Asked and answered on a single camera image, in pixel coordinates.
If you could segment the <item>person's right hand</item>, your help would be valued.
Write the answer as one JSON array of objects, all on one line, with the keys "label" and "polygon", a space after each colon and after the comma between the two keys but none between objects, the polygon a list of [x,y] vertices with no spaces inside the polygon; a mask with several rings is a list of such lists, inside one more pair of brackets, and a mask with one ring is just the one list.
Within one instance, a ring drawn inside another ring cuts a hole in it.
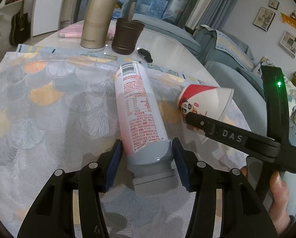
[{"label": "person's right hand", "polygon": [[289,190],[286,182],[278,171],[274,172],[269,181],[274,202],[269,209],[269,216],[275,226],[278,235],[285,232],[290,224],[290,217],[286,211],[289,201]]}]

